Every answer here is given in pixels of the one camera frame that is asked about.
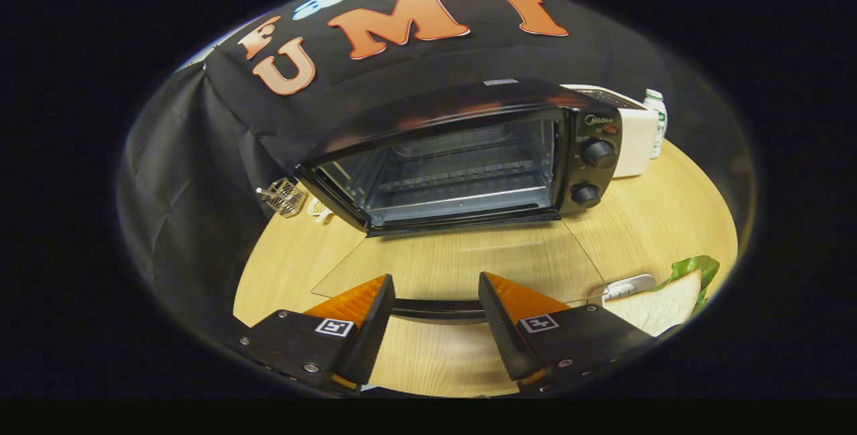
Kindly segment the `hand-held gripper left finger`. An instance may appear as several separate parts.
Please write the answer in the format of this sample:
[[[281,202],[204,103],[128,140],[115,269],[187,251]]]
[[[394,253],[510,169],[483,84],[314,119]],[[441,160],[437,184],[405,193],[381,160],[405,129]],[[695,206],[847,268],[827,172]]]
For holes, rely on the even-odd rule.
[[[233,352],[297,385],[356,396],[371,378],[395,301],[383,274],[310,308],[279,309],[232,338]]]

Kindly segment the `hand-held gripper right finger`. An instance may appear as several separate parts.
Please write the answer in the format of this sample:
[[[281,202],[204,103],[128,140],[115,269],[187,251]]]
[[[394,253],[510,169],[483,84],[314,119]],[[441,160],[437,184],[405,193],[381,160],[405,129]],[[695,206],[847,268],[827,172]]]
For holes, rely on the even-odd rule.
[[[489,272],[479,275],[478,296],[520,392],[575,392],[615,374],[656,343],[603,307],[570,307]]]

